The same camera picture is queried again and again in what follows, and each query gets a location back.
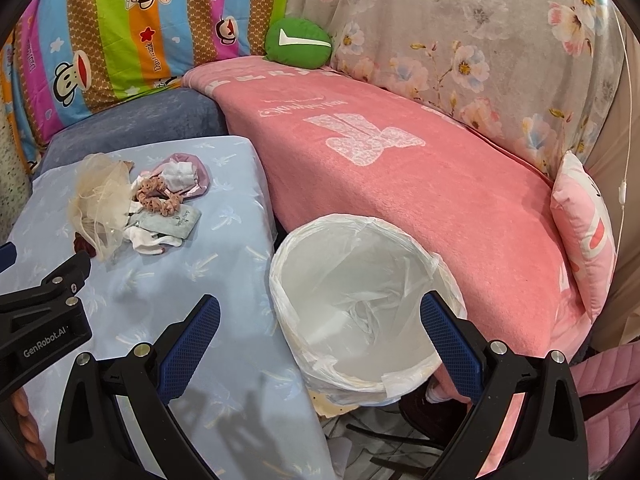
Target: tiled floor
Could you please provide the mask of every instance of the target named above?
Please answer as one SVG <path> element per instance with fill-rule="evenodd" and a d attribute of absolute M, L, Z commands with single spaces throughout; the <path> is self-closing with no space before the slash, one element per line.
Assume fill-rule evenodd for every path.
<path fill-rule="evenodd" d="M 369 438 L 348 430 L 347 424 L 353 424 L 377 433 L 410 436 L 412 438 L 423 437 L 404 421 L 398 412 L 396 404 L 385 406 L 384 408 L 359 408 L 345 415 L 324 421 L 322 426 L 326 436 L 345 436 L 353 443 L 344 480 L 388 480 L 393 471 L 372 464 L 369 461 L 372 456 L 420 467 L 431 466 L 437 459 L 436 454 L 439 452 L 436 450 L 423 446 L 396 444 Z M 410 480 L 411 478 L 420 477 L 405 474 L 402 480 Z"/>

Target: pink pillow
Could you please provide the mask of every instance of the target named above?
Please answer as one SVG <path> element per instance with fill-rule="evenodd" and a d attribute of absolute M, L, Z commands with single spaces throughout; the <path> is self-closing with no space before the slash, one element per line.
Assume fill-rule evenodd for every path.
<path fill-rule="evenodd" d="M 609 293 L 616 245 L 600 190 L 572 152 L 562 159 L 551 194 L 551 213 L 584 307 L 595 321 Z"/>

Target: pink cloth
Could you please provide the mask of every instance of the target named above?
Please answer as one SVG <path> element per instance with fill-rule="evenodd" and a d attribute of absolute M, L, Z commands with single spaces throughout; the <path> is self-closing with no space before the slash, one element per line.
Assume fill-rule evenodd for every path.
<path fill-rule="evenodd" d="M 613 279 L 616 241 L 600 190 L 572 152 L 562 158 L 551 195 L 551 213 L 582 302 L 595 321 Z"/>
<path fill-rule="evenodd" d="M 385 219 L 443 257 L 468 317 L 513 351 L 574 355 L 591 327 L 549 207 L 549 182 L 453 120 L 350 78 L 258 57 L 206 64 L 182 84 L 251 140 L 291 231 L 330 213 Z M 457 396 L 441 367 L 436 376 Z M 519 402 L 486 467 L 495 466 Z"/>
<path fill-rule="evenodd" d="M 640 420 L 640 342 L 612 348 L 571 368 L 578 395 L 631 388 L 621 399 L 585 422 L 589 473 L 608 465 Z"/>
<path fill-rule="evenodd" d="M 153 168 L 150 172 L 150 176 L 158 176 L 162 173 L 162 168 L 168 162 L 190 162 L 196 170 L 197 184 L 189 190 L 185 190 L 181 193 L 184 198 L 196 198 L 197 196 L 204 195 L 209 187 L 209 173 L 207 168 L 204 167 L 202 161 L 195 155 L 189 153 L 174 153 L 169 155 L 165 160 Z"/>

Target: colorful striped blanket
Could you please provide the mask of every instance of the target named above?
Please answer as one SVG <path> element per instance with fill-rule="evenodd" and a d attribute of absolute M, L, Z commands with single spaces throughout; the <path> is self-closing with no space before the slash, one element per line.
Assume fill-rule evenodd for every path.
<path fill-rule="evenodd" d="M 2 49 L 2 92 L 28 171 L 60 130 L 179 85 L 213 60 L 263 54 L 286 0 L 33 0 Z"/>

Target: light blue mattress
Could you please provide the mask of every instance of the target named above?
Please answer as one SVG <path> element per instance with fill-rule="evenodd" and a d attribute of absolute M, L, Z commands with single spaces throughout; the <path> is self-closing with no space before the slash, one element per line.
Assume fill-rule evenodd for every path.
<path fill-rule="evenodd" d="M 54 461 L 58 410 L 75 355 L 124 356 L 183 320 L 203 294 L 220 301 L 220 329 L 185 394 L 170 408 L 221 480 L 334 479 L 318 418 L 280 331 L 268 295 L 273 216 L 266 179 L 251 143 L 241 137 L 175 140 L 114 152 L 133 160 L 132 178 L 171 153 L 193 153 L 209 170 L 207 193 L 190 203 L 202 218 L 181 248 L 137 254 L 125 242 L 113 261 L 92 260 L 78 296 L 94 337 L 27 384 L 30 406 Z M 66 206 L 78 165 L 47 171 L 10 240 L 17 263 L 0 274 L 0 294 L 27 288 L 73 253 Z M 146 468 L 161 474 L 121 403 Z"/>

